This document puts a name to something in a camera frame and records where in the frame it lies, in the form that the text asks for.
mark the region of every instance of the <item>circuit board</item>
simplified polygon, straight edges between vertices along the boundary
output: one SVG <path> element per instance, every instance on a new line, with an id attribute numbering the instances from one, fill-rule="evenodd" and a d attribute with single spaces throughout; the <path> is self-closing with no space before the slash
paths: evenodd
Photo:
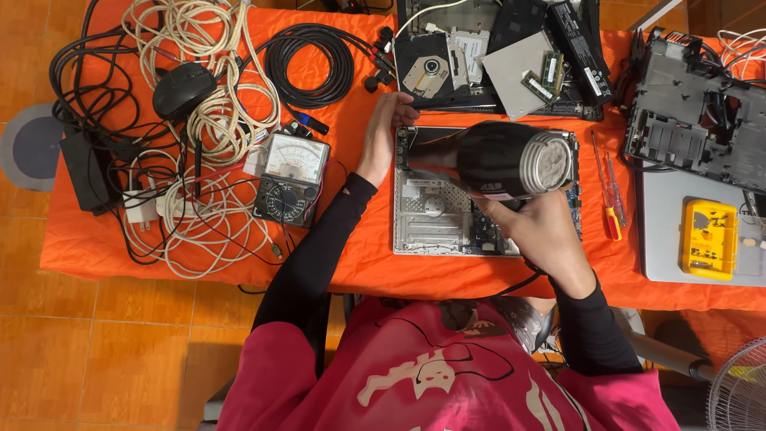
<path id="1" fill-rule="evenodd" d="M 409 170 L 407 154 L 413 145 L 449 136 L 454 127 L 399 127 L 396 135 L 394 176 L 394 253 L 408 255 L 458 255 L 520 257 L 519 248 L 504 239 L 497 226 L 470 197 L 440 177 Z M 582 188 L 578 185 L 579 143 L 574 133 L 561 133 L 570 144 L 572 165 L 565 190 L 572 222 L 581 238 Z M 507 202 L 514 210 L 528 201 Z"/>

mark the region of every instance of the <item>yellow screw organizer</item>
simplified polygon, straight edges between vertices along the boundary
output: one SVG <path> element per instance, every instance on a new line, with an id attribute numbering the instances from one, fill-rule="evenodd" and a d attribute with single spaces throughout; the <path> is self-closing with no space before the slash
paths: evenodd
<path id="1" fill-rule="evenodd" d="M 704 199 L 686 204 L 682 270 L 699 277 L 728 281 L 737 268 L 737 209 Z"/>

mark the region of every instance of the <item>pink shirt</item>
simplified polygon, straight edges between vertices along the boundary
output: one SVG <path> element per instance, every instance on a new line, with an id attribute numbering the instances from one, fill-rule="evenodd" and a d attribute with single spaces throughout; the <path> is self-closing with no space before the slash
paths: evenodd
<path id="1" fill-rule="evenodd" d="M 554 381 L 491 304 L 464 304 L 365 298 L 319 380 L 297 327 L 259 326 L 218 429 L 679 429 L 655 370 Z"/>

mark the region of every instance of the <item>screwdriver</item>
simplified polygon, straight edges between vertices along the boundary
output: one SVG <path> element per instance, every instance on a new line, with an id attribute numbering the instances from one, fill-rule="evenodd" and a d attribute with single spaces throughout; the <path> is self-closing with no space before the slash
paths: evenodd
<path id="1" fill-rule="evenodd" d="M 617 216 L 614 214 L 614 208 L 609 203 L 609 192 L 607 191 L 607 182 L 604 181 L 604 171 L 601 170 L 601 158 L 598 156 L 598 145 L 596 144 L 596 134 L 591 130 L 591 138 L 593 138 L 593 150 L 596 152 L 596 163 L 598 164 L 598 176 L 601 178 L 601 188 L 604 189 L 604 202 L 607 208 L 607 225 L 609 226 L 609 233 L 611 234 L 613 241 L 620 241 L 622 239 L 622 232 L 620 232 L 620 222 L 617 220 Z"/>
<path id="2" fill-rule="evenodd" d="M 612 189 L 612 208 L 614 208 L 614 214 L 617 216 L 617 221 L 620 222 L 620 227 L 627 226 L 627 220 L 625 219 L 625 207 L 622 203 L 622 196 L 620 196 L 620 186 L 617 185 L 617 181 L 614 180 L 614 167 L 612 166 L 612 158 L 609 157 L 607 151 L 607 169 L 609 170 L 609 180 L 611 181 L 610 189 Z"/>

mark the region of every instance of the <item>person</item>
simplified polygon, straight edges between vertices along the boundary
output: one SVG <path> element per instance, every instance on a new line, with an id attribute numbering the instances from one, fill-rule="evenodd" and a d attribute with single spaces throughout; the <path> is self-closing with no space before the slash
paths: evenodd
<path id="1" fill-rule="evenodd" d="M 218 429 L 679 429 L 657 372 L 643 371 L 607 307 L 561 191 L 536 196 L 518 212 L 476 202 L 553 285 L 568 362 L 557 380 L 529 354 L 547 312 L 531 300 L 371 296 L 354 308 L 335 358 L 317 379 L 307 319 L 388 175 L 391 127 L 419 117 L 405 105 L 411 101 L 404 93 L 381 96 L 358 169 L 275 275 Z"/>

